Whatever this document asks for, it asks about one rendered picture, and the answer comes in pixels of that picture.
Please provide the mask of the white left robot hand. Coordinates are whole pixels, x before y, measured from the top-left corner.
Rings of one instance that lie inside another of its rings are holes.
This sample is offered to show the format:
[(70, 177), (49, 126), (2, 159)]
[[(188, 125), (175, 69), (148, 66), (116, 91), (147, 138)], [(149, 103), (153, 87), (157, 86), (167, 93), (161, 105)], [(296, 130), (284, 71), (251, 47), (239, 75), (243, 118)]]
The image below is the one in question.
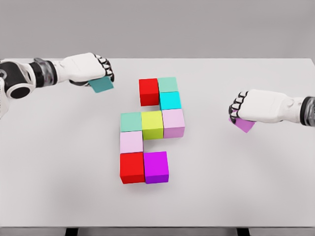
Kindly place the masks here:
[(112, 82), (115, 80), (110, 61), (100, 55), (84, 53), (69, 56), (55, 65), (58, 82), (71, 81), (83, 86), (90, 80), (108, 77)]

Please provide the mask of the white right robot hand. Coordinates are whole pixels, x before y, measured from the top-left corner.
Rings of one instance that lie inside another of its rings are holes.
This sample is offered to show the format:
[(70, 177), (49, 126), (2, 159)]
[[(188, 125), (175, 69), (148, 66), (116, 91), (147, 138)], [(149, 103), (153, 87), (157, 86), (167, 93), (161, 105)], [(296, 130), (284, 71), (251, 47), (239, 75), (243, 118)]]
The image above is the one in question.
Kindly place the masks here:
[(238, 118), (262, 123), (298, 121), (294, 104), (295, 100), (283, 93), (251, 89), (239, 93), (228, 113), (232, 123)]

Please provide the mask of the orchid purple cube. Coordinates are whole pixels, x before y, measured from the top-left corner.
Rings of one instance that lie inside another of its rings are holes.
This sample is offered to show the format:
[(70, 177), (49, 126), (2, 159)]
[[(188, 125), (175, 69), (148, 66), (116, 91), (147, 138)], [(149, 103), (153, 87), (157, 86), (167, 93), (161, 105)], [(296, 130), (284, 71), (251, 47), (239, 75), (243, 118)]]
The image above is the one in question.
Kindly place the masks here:
[(229, 121), (245, 133), (248, 133), (256, 124), (255, 121), (246, 120), (239, 116), (236, 116), (235, 118), (229, 117)]

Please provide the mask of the teal cube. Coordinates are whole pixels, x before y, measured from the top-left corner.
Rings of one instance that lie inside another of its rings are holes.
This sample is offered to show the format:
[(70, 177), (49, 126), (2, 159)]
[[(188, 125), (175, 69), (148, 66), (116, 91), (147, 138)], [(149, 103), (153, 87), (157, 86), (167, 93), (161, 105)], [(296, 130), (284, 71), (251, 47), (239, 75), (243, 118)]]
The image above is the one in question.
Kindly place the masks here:
[(89, 80), (88, 84), (91, 86), (95, 93), (100, 93), (114, 88), (113, 82), (111, 81), (109, 76)]

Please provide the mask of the red cube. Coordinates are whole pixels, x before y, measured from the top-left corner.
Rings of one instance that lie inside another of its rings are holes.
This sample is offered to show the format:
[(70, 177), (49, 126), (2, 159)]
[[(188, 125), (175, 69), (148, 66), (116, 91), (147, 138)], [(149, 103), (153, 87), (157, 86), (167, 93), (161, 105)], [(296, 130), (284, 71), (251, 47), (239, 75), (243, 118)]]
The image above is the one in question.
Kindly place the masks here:
[(158, 79), (139, 79), (139, 96), (141, 106), (159, 105)]
[(123, 184), (145, 182), (143, 152), (120, 154), (120, 178)]

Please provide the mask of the mint green cube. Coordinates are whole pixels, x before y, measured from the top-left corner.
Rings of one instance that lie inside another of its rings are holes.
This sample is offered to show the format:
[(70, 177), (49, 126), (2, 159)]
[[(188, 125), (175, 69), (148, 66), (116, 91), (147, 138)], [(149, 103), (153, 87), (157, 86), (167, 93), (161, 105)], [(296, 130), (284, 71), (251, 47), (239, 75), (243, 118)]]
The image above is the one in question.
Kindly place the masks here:
[(121, 132), (141, 131), (142, 117), (140, 112), (121, 113)]
[(178, 85), (176, 77), (161, 77), (157, 79), (159, 92), (177, 92)]

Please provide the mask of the pale pink cube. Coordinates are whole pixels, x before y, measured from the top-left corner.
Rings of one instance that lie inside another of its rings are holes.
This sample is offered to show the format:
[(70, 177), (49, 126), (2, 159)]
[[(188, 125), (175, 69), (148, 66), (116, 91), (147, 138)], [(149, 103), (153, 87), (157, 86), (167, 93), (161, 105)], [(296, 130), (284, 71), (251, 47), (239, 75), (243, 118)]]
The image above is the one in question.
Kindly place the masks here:
[(181, 138), (185, 132), (185, 120), (182, 109), (162, 110), (164, 134), (166, 138)]
[(143, 152), (142, 131), (120, 133), (120, 153)]

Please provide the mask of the cyan cube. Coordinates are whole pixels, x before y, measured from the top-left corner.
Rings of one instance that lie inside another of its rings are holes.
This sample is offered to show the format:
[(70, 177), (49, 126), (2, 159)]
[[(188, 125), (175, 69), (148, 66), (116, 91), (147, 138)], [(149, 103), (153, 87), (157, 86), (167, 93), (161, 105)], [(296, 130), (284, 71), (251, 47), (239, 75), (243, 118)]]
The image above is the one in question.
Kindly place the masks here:
[(159, 94), (159, 107), (161, 110), (181, 109), (179, 92), (161, 92)]

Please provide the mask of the yellow-green cube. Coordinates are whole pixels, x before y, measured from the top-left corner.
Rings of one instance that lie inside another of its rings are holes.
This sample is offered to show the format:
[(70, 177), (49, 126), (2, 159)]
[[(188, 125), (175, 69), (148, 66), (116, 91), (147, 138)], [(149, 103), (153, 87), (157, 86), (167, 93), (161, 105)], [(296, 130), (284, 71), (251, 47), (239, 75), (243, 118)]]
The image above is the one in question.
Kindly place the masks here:
[(163, 139), (164, 126), (161, 111), (142, 112), (143, 140)]

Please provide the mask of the magenta cube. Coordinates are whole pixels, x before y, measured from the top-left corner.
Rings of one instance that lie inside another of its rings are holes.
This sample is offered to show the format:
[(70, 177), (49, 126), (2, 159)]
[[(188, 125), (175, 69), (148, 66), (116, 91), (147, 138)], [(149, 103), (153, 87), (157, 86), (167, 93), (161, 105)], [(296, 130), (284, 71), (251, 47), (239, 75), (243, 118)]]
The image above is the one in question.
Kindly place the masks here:
[(168, 182), (169, 167), (167, 152), (145, 152), (144, 173), (146, 184)]

